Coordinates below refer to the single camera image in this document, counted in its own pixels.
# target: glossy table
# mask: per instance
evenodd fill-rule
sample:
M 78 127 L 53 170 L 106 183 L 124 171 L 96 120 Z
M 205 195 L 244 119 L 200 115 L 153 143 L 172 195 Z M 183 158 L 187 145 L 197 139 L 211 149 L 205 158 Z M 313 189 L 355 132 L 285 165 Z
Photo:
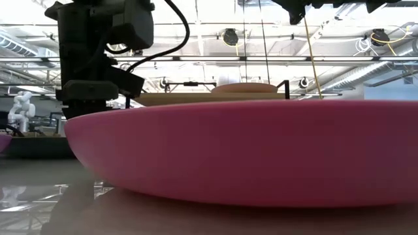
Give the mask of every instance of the glossy table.
M 2 235 L 418 234 L 418 204 L 294 210 L 180 202 L 113 189 L 75 160 L 0 160 L 0 187 Z

